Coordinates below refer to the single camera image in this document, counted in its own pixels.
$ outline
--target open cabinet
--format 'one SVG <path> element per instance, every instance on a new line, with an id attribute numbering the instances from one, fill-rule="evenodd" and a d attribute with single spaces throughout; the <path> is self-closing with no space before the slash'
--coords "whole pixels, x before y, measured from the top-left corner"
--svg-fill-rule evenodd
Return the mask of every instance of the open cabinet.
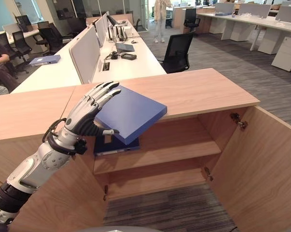
<path id="1" fill-rule="evenodd" d="M 250 107 L 208 183 L 241 232 L 291 228 L 291 126 Z"/>
<path id="2" fill-rule="evenodd" d="M 96 158 L 94 175 L 110 200 L 207 181 L 241 232 L 291 228 L 291 126 L 264 109 L 160 122 L 140 143 L 139 151 Z"/>

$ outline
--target laptop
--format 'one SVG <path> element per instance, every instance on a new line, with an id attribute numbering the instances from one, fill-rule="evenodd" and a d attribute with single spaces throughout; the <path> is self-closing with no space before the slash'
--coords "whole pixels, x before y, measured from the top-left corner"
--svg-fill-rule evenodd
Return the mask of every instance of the laptop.
<path id="1" fill-rule="evenodd" d="M 119 52 L 119 53 L 121 53 L 121 52 L 134 52 L 135 51 L 133 45 L 130 45 L 130 44 L 116 43 L 115 45 L 116 45 L 117 52 Z"/>

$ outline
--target desk divider panel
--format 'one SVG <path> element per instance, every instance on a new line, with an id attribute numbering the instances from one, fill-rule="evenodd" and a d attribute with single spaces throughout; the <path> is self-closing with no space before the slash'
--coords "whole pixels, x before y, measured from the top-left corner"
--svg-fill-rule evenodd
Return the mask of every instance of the desk divider panel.
<path id="1" fill-rule="evenodd" d="M 105 30 L 105 33 L 106 33 L 108 31 L 108 26 L 109 26 L 109 22 L 108 22 L 108 18 L 107 18 L 107 13 L 105 13 L 102 16 L 102 20 L 103 20 L 103 24 L 104 24 L 104 30 Z"/>
<path id="2" fill-rule="evenodd" d="M 276 20 L 291 23 L 291 6 L 281 6 L 276 15 Z"/>
<path id="3" fill-rule="evenodd" d="M 269 15 L 271 5 L 261 4 L 241 4 L 238 10 L 238 15 L 251 13 L 252 15 L 258 15 L 259 17 L 266 18 Z"/>
<path id="4" fill-rule="evenodd" d="M 103 17 L 101 17 L 96 23 L 96 30 L 98 33 L 98 39 L 100 42 L 100 46 L 103 46 L 103 43 L 105 42 L 105 38 L 106 38 L 106 31 L 105 31 L 105 26 L 104 26 L 104 22 L 103 22 Z"/>
<path id="5" fill-rule="evenodd" d="M 21 30 L 17 23 L 3 25 L 2 28 L 10 35 L 12 35 L 12 33 L 14 32 Z"/>
<path id="6" fill-rule="evenodd" d="M 215 12 L 232 13 L 234 5 L 234 3 L 216 3 Z"/>
<path id="7" fill-rule="evenodd" d="M 87 32 L 77 38 L 76 43 L 69 48 L 71 59 L 82 84 L 92 83 L 100 56 L 95 27 L 91 26 L 86 30 Z"/>

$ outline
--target cabinet door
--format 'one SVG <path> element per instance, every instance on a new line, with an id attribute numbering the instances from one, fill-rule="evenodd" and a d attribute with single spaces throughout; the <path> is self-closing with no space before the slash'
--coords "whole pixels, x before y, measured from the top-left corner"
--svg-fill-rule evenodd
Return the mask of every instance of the cabinet door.
<path id="1" fill-rule="evenodd" d="M 208 180 L 241 232 L 291 228 L 291 126 L 250 107 Z"/>

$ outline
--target wooden countertop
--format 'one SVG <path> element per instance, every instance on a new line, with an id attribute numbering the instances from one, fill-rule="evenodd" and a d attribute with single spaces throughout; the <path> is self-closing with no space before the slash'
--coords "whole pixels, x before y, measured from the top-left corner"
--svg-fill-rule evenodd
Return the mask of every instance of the wooden countertop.
<path id="1" fill-rule="evenodd" d="M 202 69 L 120 81 L 120 84 L 168 107 L 162 119 L 257 105 L 259 100 L 216 70 Z M 64 111 L 66 117 L 96 84 L 76 86 Z"/>
<path id="2" fill-rule="evenodd" d="M 0 140 L 44 134 L 96 84 L 0 96 Z M 215 71 L 203 69 L 121 81 L 167 105 L 163 119 L 257 105 L 259 101 Z"/>
<path id="3" fill-rule="evenodd" d="M 61 118 L 75 87 L 0 96 L 0 140 L 44 134 Z"/>

